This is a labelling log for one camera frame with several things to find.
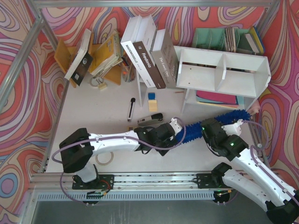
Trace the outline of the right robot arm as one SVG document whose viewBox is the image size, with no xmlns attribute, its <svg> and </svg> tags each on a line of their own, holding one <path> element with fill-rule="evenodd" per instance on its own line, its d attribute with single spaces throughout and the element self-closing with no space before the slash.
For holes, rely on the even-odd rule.
<svg viewBox="0 0 299 224">
<path fill-rule="evenodd" d="M 274 224 L 292 224 L 299 217 L 299 192 L 281 180 L 257 156 L 254 145 L 241 137 L 244 120 L 222 125 L 216 119 L 201 123 L 202 136 L 213 152 L 225 157 L 230 164 L 239 166 L 252 179 L 249 180 L 224 162 L 212 171 L 212 183 L 226 185 L 259 205 Z"/>
</svg>

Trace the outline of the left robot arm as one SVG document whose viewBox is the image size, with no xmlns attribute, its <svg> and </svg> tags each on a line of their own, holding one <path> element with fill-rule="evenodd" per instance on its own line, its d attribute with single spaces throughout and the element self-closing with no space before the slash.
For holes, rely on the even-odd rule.
<svg viewBox="0 0 299 224">
<path fill-rule="evenodd" d="M 93 134 L 80 128 L 59 144 L 63 170 L 75 173 L 84 183 L 97 179 L 95 166 L 89 160 L 99 154 L 115 151 L 140 151 L 146 154 L 152 149 L 162 156 L 177 144 L 176 135 L 182 126 L 176 120 L 157 128 L 138 127 L 118 134 Z"/>
</svg>

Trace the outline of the blue microfiber duster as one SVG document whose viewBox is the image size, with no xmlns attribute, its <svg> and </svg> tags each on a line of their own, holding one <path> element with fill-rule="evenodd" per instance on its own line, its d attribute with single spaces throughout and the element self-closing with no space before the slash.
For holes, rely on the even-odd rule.
<svg viewBox="0 0 299 224">
<path fill-rule="evenodd" d="M 245 110 L 234 110 L 225 114 L 216 116 L 215 118 L 208 118 L 203 121 L 198 121 L 193 124 L 186 125 L 185 138 L 182 144 L 202 138 L 202 134 L 210 134 L 215 129 L 216 132 L 220 130 L 223 125 L 231 125 L 238 120 L 250 120 L 250 114 Z"/>
</svg>

